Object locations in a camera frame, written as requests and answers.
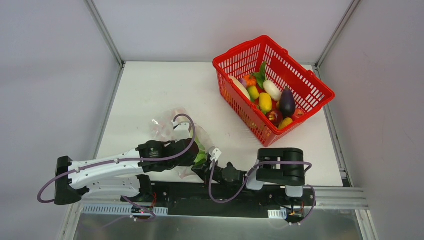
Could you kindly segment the green napa cabbage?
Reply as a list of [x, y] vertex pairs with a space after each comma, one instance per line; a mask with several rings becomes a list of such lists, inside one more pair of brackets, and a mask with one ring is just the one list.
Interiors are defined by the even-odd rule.
[[194, 166], [199, 166], [204, 164], [207, 160], [207, 149], [206, 145], [202, 143], [198, 137], [195, 138], [195, 143], [199, 148], [199, 152], [194, 160]]

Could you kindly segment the clear pink-dotted zip bag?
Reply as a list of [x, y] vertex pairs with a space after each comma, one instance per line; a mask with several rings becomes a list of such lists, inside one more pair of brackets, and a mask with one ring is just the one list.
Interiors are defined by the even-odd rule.
[[193, 137], [193, 128], [195, 128], [194, 141], [199, 148], [199, 153], [194, 160], [194, 166], [199, 167], [206, 162], [209, 150], [214, 147], [214, 143], [200, 125], [195, 123], [191, 126], [191, 122], [183, 116], [184, 114], [189, 114], [185, 108], [176, 107], [155, 116], [149, 123], [150, 135], [153, 140], [160, 142], [179, 141], [184, 137]]

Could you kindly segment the dark purple eggplant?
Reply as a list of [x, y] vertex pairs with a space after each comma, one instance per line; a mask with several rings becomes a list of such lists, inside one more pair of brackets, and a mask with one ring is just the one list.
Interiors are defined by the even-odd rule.
[[296, 111], [294, 95], [288, 86], [281, 93], [278, 109], [284, 118], [293, 116]]

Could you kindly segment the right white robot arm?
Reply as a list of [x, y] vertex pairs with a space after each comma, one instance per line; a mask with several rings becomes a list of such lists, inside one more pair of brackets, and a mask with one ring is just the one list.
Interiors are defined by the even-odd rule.
[[254, 166], [243, 171], [228, 162], [226, 167], [218, 166], [221, 156], [219, 149], [211, 150], [207, 158], [195, 164], [191, 170], [204, 181], [212, 193], [212, 183], [235, 191], [237, 197], [242, 191], [260, 191], [265, 184], [283, 186], [284, 200], [296, 205], [304, 198], [303, 187], [306, 185], [306, 173], [312, 164], [304, 161], [304, 151], [299, 148], [261, 148], [257, 152]]

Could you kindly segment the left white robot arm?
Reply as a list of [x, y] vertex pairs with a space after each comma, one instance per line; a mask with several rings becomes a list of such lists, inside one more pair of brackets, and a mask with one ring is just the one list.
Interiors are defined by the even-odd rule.
[[60, 157], [56, 165], [54, 204], [70, 205], [93, 196], [121, 196], [147, 202], [153, 187], [148, 173], [191, 167], [200, 153], [198, 144], [184, 140], [150, 140], [121, 155], [73, 161]]

